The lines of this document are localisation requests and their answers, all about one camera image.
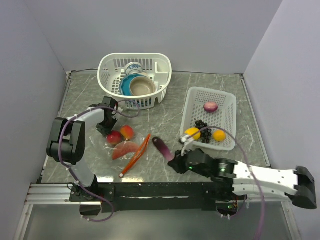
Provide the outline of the clear zip top bag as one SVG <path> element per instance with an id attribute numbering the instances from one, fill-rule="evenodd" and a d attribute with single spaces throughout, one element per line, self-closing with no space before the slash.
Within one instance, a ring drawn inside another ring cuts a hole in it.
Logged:
<path id="1" fill-rule="evenodd" d="M 135 130 L 127 124 L 116 127 L 103 127 L 102 124 L 98 124 L 95 129 L 105 138 L 106 146 L 111 149 L 111 159 L 113 161 L 128 154 L 133 154 L 130 161 L 119 173 L 119 177 L 122 179 L 145 154 L 151 134 L 148 133 L 141 141 Z"/>

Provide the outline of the fake watermelon slice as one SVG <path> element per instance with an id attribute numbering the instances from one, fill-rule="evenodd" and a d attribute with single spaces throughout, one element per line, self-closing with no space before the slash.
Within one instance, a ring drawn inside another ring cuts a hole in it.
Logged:
<path id="1" fill-rule="evenodd" d="M 121 158 L 128 153 L 135 153 L 139 149 L 139 145 L 132 141 L 123 141 L 117 144 L 112 151 L 112 160 Z"/>

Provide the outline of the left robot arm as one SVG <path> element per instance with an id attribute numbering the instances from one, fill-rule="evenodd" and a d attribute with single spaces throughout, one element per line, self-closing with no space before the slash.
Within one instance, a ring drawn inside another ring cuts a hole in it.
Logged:
<path id="1" fill-rule="evenodd" d="M 119 103 L 104 97 L 102 103 L 90 105 L 83 113 L 69 118 L 54 119 L 46 153 L 61 163 L 74 179 L 74 191 L 88 201 L 94 201 L 101 194 L 96 175 L 84 160 L 86 130 L 95 127 L 107 137 L 115 126 Z"/>

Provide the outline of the purple fake onion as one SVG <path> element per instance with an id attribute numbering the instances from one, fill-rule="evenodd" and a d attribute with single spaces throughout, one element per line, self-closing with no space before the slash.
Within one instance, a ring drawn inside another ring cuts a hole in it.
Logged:
<path id="1" fill-rule="evenodd" d="M 203 109 L 207 113 L 214 113 L 218 110 L 218 108 L 219 108 L 218 104 L 212 101 L 208 101 L 203 105 Z"/>

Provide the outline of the small yellow fake fruit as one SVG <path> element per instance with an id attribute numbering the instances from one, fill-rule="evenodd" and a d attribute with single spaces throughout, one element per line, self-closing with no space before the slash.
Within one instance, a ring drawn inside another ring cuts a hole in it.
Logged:
<path id="1" fill-rule="evenodd" d="M 226 139 L 227 135 L 223 130 L 217 129 L 214 131 L 214 133 L 212 134 L 212 138 L 216 141 L 216 142 L 223 142 Z"/>

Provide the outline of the purple fake eggplant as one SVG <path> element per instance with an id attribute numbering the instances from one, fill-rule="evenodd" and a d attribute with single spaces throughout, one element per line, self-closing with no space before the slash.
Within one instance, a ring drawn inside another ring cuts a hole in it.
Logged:
<path id="1" fill-rule="evenodd" d="M 174 159 L 174 155 L 162 139 L 160 139 L 159 137 L 153 137 L 152 143 L 168 162 Z"/>

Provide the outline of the red fake apple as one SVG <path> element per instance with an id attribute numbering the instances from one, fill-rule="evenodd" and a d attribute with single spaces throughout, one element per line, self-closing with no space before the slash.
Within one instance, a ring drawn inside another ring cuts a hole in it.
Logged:
<path id="1" fill-rule="evenodd" d="M 117 144 L 121 143 L 123 140 L 123 136 L 119 131 L 112 130 L 106 136 L 106 142 L 110 145 L 116 146 Z"/>

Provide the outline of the yellow fake lemon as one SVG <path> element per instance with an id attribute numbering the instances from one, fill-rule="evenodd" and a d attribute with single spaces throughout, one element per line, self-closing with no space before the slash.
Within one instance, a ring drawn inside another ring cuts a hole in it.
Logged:
<path id="1" fill-rule="evenodd" d="M 192 136 L 195 141 L 201 138 L 201 131 L 197 127 L 188 128 L 184 133 Z"/>

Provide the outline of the dark fake grapes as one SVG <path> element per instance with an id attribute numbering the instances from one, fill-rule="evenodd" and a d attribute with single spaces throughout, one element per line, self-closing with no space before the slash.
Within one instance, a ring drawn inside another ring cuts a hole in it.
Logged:
<path id="1" fill-rule="evenodd" d="M 197 129 L 201 130 L 203 128 L 206 128 L 207 126 L 208 126 L 207 122 L 204 122 L 201 119 L 195 120 L 195 127 Z M 209 144 L 211 141 L 211 137 L 212 137 L 212 130 L 210 128 L 207 128 L 200 132 L 200 138 L 198 141 L 204 144 Z"/>

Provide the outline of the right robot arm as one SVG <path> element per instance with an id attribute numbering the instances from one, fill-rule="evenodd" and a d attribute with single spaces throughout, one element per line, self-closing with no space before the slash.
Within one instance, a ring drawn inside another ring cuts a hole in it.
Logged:
<path id="1" fill-rule="evenodd" d="M 278 170 L 252 165 L 226 158 L 213 158 L 201 149 L 166 156 L 167 164 L 178 174 L 188 171 L 209 178 L 215 184 L 214 194 L 219 200 L 235 196 L 271 197 L 291 201 L 298 208 L 317 208 L 315 179 L 310 171 L 296 169 Z"/>

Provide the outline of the orange fake persimmon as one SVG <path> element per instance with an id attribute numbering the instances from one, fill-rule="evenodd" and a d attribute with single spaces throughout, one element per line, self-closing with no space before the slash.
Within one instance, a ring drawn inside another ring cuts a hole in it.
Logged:
<path id="1" fill-rule="evenodd" d="M 122 134 L 122 136 L 126 141 L 131 140 L 135 135 L 133 128 L 130 127 L 129 125 L 122 126 L 120 128 L 120 133 Z"/>

